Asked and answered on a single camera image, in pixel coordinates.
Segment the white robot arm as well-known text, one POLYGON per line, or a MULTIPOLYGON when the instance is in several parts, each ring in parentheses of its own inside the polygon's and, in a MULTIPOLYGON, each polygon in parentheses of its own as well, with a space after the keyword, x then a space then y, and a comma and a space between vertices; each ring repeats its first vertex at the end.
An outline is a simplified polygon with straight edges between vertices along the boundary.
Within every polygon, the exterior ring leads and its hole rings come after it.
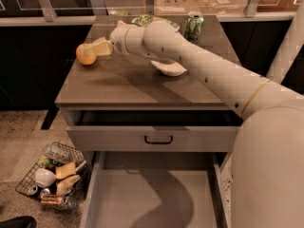
POLYGON ((304 228, 302 95, 188 42, 174 27, 121 22, 118 53, 177 62, 242 118, 233 148, 232 228, 304 228))

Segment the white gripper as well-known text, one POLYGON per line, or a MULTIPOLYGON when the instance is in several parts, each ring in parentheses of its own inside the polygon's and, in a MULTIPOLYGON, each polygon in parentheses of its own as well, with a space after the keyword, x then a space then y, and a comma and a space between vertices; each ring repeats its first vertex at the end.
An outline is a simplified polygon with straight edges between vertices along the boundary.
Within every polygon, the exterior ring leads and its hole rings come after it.
POLYGON ((126 22, 119 20, 117 27, 110 33, 110 41, 101 37, 92 43, 85 44, 84 54, 86 56, 106 56, 113 52, 113 49, 120 54, 128 55, 125 45, 125 36, 130 26, 126 22))

